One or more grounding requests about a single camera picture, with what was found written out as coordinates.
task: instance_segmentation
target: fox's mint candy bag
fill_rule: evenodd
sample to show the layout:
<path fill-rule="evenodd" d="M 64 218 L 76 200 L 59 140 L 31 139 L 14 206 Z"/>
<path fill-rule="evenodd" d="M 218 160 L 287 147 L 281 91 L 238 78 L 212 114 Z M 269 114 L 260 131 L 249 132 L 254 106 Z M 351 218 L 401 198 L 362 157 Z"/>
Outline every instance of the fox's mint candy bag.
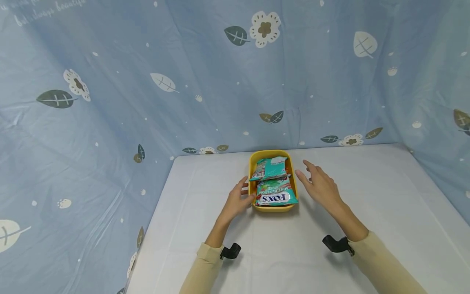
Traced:
<path fill-rule="evenodd" d="M 298 203 L 288 177 L 258 183 L 255 205 L 282 206 Z"/>
<path fill-rule="evenodd" d="M 286 159 L 287 157 L 278 156 L 259 160 L 256 163 L 256 170 L 252 175 L 250 182 L 287 176 Z"/>

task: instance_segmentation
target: blue fabric backdrop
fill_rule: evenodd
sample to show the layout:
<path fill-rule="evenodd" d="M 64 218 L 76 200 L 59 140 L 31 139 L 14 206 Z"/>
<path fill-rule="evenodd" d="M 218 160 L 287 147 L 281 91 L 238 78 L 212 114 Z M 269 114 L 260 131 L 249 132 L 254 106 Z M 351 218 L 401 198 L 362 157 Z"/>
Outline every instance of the blue fabric backdrop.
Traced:
<path fill-rule="evenodd" d="M 120 292 L 180 155 L 403 142 L 470 222 L 465 0 L 0 8 L 2 293 Z"/>

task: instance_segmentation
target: white tablecloth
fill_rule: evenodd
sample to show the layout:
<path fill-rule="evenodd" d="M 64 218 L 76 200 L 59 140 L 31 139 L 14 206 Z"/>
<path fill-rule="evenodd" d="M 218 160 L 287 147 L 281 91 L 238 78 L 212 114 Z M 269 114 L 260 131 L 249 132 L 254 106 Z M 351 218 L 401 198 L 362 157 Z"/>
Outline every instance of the white tablecloth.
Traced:
<path fill-rule="evenodd" d="M 470 227 L 409 152 L 397 145 L 288 150 L 335 179 L 344 201 L 431 294 L 469 293 Z M 128 294 L 173 294 L 236 182 L 249 152 L 175 160 L 147 229 Z M 376 293 L 348 253 L 321 242 L 344 236 L 298 181 L 300 203 L 288 213 L 249 209 L 224 244 L 242 247 L 225 260 L 213 293 Z"/>

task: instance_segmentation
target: black mount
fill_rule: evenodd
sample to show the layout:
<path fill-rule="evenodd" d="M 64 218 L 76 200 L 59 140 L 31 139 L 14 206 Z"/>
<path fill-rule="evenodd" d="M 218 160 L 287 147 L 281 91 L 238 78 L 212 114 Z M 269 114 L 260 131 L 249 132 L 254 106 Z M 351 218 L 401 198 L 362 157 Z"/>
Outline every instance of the black mount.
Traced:
<path fill-rule="evenodd" d="M 224 257 L 228 259 L 235 259 L 240 253 L 241 249 L 242 248 L 237 243 L 233 243 L 230 249 L 224 247 L 220 253 L 220 259 L 224 259 Z"/>
<path fill-rule="evenodd" d="M 354 249 L 349 246 L 348 238 L 346 237 L 336 241 L 331 235 L 326 235 L 322 241 L 331 252 L 339 253 L 348 251 L 350 256 L 354 256 Z"/>

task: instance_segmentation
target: beige long sleeve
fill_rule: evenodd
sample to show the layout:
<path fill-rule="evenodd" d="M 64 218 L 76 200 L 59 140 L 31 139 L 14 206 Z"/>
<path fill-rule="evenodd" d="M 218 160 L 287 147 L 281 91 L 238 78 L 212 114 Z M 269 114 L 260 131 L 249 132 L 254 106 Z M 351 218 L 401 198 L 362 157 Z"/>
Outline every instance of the beige long sleeve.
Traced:
<path fill-rule="evenodd" d="M 426 294 L 373 232 L 359 242 L 349 241 L 349 245 L 355 251 L 352 260 L 379 294 Z"/>
<path fill-rule="evenodd" d="M 209 294 L 222 266 L 220 253 L 224 247 L 212 248 L 202 243 L 196 260 L 181 287 L 180 294 Z"/>

